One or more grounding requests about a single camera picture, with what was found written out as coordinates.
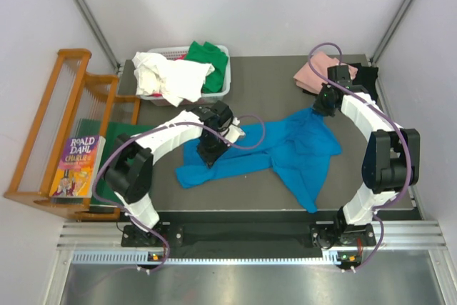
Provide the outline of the blue t-shirt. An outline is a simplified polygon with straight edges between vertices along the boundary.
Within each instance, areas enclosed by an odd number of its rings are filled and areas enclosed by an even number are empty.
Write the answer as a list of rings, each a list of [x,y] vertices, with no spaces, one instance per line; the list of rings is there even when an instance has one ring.
[[[302,109],[280,121],[249,124],[242,127],[246,137],[242,146],[255,149],[229,148],[212,168],[197,155],[197,140],[184,144],[184,164],[176,169],[180,185],[186,189],[207,181],[272,169],[307,211],[318,211],[316,199],[326,180],[331,158],[342,148],[323,117],[312,109]]]

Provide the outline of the white t-shirt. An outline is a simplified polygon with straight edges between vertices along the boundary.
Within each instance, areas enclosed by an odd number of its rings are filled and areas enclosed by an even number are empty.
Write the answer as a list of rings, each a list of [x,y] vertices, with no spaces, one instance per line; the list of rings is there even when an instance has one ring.
[[[198,101],[206,77],[215,71],[212,64],[169,60],[157,53],[138,52],[132,61],[137,81],[136,95],[159,94],[174,106],[184,100]]]

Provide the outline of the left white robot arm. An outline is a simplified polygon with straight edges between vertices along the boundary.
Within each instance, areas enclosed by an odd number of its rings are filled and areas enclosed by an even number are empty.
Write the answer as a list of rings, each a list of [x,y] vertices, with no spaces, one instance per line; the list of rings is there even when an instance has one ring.
[[[121,147],[131,136],[119,135],[115,149],[121,149],[108,164],[103,180],[131,217],[137,236],[146,245],[157,244],[162,235],[159,215],[149,195],[154,165],[167,153],[196,139],[196,152],[211,168],[230,147],[245,135],[240,121],[229,106],[217,101],[210,107],[196,106],[183,110],[155,132],[133,135],[129,145]]]

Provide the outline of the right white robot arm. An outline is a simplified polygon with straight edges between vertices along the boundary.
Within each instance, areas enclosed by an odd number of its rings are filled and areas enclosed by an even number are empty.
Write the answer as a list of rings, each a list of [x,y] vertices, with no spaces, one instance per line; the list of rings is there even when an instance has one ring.
[[[418,181],[420,134],[404,129],[385,115],[371,95],[353,84],[347,65],[331,66],[313,111],[333,116],[340,111],[367,141],[361,167],[363,183],[356,195],[336,215],[333,236],[338,243],[351,244],[368,231],[373,215],[392,204]]]

